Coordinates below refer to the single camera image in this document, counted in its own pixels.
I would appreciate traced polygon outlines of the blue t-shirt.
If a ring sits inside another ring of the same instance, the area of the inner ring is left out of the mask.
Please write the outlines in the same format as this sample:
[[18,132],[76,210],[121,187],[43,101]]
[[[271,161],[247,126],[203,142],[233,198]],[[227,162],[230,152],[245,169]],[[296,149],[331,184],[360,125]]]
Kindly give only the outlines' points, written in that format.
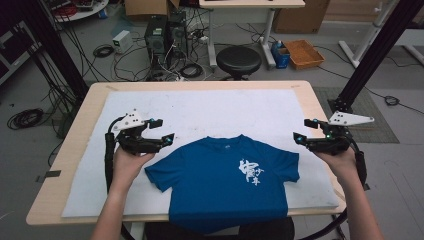
[[284,183],[299,180],[299,155],[240,135],[206,137],[145,168],[151,183],[170,189],[169,221],[201,234],[281,219]]

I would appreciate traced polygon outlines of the large brown cardboard box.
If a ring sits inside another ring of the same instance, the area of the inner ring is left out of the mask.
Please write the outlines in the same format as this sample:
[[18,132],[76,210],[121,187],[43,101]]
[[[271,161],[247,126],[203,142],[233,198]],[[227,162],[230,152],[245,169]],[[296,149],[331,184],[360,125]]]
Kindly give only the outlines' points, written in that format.
[[273,30],[279,34],[316,34],[330,0],[303,0],[301,8],[282,8],[276,12]]

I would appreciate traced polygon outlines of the white metal stand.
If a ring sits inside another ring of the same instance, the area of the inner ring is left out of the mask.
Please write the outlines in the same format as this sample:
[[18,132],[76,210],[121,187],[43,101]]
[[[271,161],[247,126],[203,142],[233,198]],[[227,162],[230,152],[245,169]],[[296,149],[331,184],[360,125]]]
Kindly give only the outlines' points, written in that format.
[[365,36],[362,38],[359,45],[355,50],[352,50],[345,41],[339,41],[338,45],[343,50],[344,54],[348,58],[349,62],[354,68],[357,68],[360,64],[360,60],[363,58],[368,47],[373,43],[376,36],[382,29],[386,18],[390,11],[396,5],[397,0],[381,0],[378,7],[378,15],[375,20],[371,23]]

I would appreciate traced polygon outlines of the grey floor mat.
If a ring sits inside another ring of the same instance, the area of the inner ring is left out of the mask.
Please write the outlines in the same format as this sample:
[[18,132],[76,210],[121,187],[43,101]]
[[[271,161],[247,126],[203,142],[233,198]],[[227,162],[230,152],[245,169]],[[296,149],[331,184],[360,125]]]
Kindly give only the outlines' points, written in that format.
[[[313,90],[326,117],[330,118],[333,115],[330,101],[335,100],[342,89],[338,87],[314,87]],[[357,143],[397,144],[399,142],[367,91],[359,93],[351,108],[355,115],[374,118],[372,123],[349,126],[349,131]]]

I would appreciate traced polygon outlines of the person's left hand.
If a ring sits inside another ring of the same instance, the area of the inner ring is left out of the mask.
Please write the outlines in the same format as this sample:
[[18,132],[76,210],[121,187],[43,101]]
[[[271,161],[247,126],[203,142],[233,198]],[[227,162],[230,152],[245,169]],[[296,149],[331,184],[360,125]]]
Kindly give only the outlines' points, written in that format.
[[119,147],[114,154],[111,190],[128,191],[141,168],[153,158],[153,153],[133,155]]

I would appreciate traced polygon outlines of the person's right hand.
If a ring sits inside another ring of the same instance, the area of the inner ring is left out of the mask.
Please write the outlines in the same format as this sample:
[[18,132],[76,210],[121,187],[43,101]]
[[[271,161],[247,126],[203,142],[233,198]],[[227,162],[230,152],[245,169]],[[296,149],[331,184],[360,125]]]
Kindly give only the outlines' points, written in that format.
[[315,155],[330,167],[342,187],[359,182],[355,152],[351,147],[337,155],[319,152],[315,152]]

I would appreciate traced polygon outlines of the orange cardboard tray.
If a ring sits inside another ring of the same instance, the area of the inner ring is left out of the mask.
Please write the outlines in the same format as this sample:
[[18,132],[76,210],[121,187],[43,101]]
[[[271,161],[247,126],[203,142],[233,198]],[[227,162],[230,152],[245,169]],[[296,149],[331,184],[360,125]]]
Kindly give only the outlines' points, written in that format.
[[317,67],[325,61],[324,56],[307,40],[286,41],[284,45],[290,53],[291,65],[296,70]]

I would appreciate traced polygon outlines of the black round stool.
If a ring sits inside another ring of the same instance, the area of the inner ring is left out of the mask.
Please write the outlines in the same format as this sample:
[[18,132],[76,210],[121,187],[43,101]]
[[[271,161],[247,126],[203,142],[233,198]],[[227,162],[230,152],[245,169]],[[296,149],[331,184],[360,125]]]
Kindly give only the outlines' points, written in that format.
[[221,50],[216,56],[217,66],[228,74],[224,80],[246,80],[262,64],[261,56],[251,48],[231,46]]

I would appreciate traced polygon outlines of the person's dark pants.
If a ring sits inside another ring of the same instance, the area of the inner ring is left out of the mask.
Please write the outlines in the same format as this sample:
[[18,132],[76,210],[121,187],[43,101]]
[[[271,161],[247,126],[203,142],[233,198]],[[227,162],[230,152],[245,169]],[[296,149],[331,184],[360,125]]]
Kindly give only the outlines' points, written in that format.
[[294,240],[295,227],[291,217],[239,227],[235,235],[203,235],[169,222],[145,225],[147,240]]

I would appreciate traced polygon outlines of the white felt mat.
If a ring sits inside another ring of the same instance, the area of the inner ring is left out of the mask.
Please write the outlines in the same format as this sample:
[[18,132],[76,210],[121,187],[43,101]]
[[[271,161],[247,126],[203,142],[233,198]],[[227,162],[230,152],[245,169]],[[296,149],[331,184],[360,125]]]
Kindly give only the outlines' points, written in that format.
[[295,144],[294,132],[310,136],[303,120],[323,115],[316,96],[293,89],[113,91],[100,105],[95,126],[74,175],[62,212],[66,218],[96,217],[106,198],[105,133],[116,118],[132,111],[163,125],[144,133],[147,138],[174,134],[174,143],[158,159],[176,148],[206,136],[229,138],[243,134],[254,140],[300,154],[300,179],[287,182],[290,210],[327,210],[339,206],[328,171],[321,160]]

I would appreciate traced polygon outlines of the blue box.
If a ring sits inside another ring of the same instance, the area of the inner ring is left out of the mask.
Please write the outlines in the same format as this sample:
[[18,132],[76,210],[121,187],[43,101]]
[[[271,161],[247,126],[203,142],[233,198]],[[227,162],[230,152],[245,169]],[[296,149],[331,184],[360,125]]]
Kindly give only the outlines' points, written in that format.
[[271,54],[277,69],[285,69],[290,61],[290,52],[281,41],[276,41],[271,47]]

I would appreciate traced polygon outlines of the grey equipment rack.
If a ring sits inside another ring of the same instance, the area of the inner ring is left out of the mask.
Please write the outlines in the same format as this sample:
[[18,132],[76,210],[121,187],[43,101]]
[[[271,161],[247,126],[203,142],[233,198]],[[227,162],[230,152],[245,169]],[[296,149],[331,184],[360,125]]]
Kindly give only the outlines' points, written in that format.
[[36,52],[41,43],[24,21],[11,27],[0,23],[0,85],[8,80]]

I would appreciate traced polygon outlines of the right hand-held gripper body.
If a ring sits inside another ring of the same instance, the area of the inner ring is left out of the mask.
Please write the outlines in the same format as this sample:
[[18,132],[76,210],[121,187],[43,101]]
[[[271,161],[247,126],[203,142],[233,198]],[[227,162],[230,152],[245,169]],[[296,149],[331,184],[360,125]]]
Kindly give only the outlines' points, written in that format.
[[323,138],[308,138],[311,143],[305,146],[311,152],[327,153],[337,155],[346,151],[355,144],[353,136],[348,127],[353,125],[372,123],[373,117],[360,116],[346,112],[335,111],[327,121],[329,127],[322,132]]

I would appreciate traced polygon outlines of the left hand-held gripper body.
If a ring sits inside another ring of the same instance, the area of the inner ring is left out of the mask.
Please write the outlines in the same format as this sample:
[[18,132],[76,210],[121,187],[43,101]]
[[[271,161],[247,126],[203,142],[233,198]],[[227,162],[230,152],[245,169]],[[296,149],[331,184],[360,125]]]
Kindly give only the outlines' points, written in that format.
[[111,129],[118,131],[116,139],[124,151],[131,154],[158,153],[162,148],[158,145],[160,139],[146,139],[142,136],[142,132],[147,129],[146,120],[133,109],[111,124]]

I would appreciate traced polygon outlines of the white desk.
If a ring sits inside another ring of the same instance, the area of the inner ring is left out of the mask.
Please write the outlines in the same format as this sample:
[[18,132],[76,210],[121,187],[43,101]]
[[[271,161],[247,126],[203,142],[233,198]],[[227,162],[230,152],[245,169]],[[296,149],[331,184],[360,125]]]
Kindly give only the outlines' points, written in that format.
[[208,12],[207,50],[209,65],[217,67],[214,42],[214,25],[226,23],[265,23],[265,31],[259,45],[267,66],[276,66],[268,44],[275,12],[278,9],[303,8],[304,0],[199,0],[199,6]]

